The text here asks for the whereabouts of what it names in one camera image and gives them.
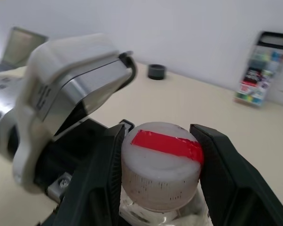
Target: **cable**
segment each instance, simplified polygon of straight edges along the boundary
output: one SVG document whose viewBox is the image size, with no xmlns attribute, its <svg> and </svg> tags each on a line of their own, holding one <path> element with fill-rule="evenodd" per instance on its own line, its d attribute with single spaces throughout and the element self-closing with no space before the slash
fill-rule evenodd
<svg viewBox="0 0 283 226">
<path fill-rule="evenodd" d="M 137 73 L 137 68 L 136 65 L 134 63 L 134 60 L 130 57 L 131 52 L 125 52 L 119 55 L 119 59 L 122 61 L 122 63 L 127 67 L 130 68 L 132 70 L 131 76 L 129 77 L 129 79 L 127 79 L 118 89 L 117 91 L 121 90 L 122 88 L 126 87 L 127 85 L 129 85 L 136 77 L 136 73 Z"/>
</svg>

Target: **white bottle cap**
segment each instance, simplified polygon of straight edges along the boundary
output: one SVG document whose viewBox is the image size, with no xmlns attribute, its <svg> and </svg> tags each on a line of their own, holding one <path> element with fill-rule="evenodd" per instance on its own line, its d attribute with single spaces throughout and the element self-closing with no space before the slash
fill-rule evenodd
<svg viewBox="0 0 283 226">
<path fill-rule="evenodd" d="M 149 136 L 165 135 L 166 140 L 198 144 L 188 131 L 174 124 L 149 122 L 134 128 L 122 144 L 123 188 L 134 202 L 146 209 L 167 212 L 181 208 L 197 190 L 201 161 L 174 154 L 181 150 L 165 153 L 135 144 L 138 133 L 145 131 L 150 131 Z M 163 146 L 168 147 L 166 140 L 162 137 L 157 144 L 164 142 Z"/>
</svg>

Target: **box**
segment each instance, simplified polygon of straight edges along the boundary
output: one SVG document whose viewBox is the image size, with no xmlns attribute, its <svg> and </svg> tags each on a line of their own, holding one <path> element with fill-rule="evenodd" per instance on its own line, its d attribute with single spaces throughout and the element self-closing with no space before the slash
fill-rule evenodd
<svg viewBox="0 0 283 226">
<path fill-rule="evenodd" d="M 283 34 L 262 32 L 253 48 L 248 68 L 235 100 L 261 106 L 271 83 L 283 67 Z"/>
</svg>

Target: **table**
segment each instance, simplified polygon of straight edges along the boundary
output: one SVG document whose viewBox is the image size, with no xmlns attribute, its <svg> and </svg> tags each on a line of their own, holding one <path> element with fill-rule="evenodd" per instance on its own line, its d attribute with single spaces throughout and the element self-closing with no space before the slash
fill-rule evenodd
<svg viewBox="0 0 283 226">
<path fill-rule="evenodd" d="M 22 76 L 24 69 L 2 72 Z M 283 106 L 267 102 L 255 109 L 233 102 L 232 91 L 168 73 L 165 80 L 138 76 L 91 114 L 113 126 L 122 119 L 140 125 L 149 121 L 191 123 L 215 128 L 228 135 L 238 152 L 262 174 L 283 204 Z M 12 179 L 12 166 L 0 157 L 0 226 L 33 226 L 45 219 L 56 204 L 43 194 L 32 195 Z"/>
</svg>

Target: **white robot arm casing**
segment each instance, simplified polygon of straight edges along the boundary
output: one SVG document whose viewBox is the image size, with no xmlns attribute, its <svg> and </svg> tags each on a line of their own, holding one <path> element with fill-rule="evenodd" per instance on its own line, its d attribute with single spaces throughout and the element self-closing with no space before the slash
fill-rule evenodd
<svg viewBox="0 0 283 226">
<path fill-rule="evenodd" d="M 32 53 L 15 105 L 18 184 L 31 187 L 40 153 L 78 103 L 90 114 L 130 77 L 118 54 L 102 34 L 50 41 Z"/>
</svg>

